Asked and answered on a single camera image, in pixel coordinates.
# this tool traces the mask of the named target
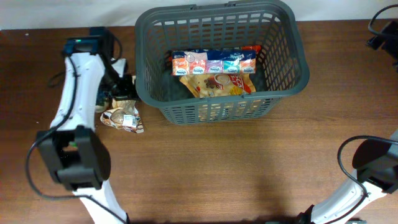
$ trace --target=plastic basket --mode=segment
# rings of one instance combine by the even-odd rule
[[[171,76],[173,50],[261,45],[256,92],[193,98]],[[308,83],[309,70],[292,10],[278,0],[233,1],[210,6],[158,7],[136,22],[136,88],[148,105],[175,124],[258,118]]]

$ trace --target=brown wooden surface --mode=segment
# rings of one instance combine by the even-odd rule
[[[358,134],[389,137],[398,128],[398,74],[384,51],[365,47],[367,21],[299,22],[310,81],[260,119],[177,126],[159,110],[137,107],[143,134],[109,128],[97,133],[112,158],[111,184],[132,220],[208,222],[297,215],[326,199],[345,180],[336,152]],[[134,68],[134,28],[111,29]],[[77,200],[49,202],[33,194],[24,176],[25,154],[47,129],[62,88],[47,80],[64,70],[67,37],[87,29],[3,30],[0,34],[0,223],[91,223]],[[358,142],[343,158],[350,166]],[[37,152],[37,185],[51,182]],[[398,194],[356,217],[397,223]]]

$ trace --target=brown and white package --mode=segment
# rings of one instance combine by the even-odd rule
[[[196,98],[232,96],[256,91],[250,74],[184,75],[182,82]]]
[[[135,100],[112,101],[113,109],[102,113],[100,120],[105,125],[134,133],[143,133],[144,127]]]

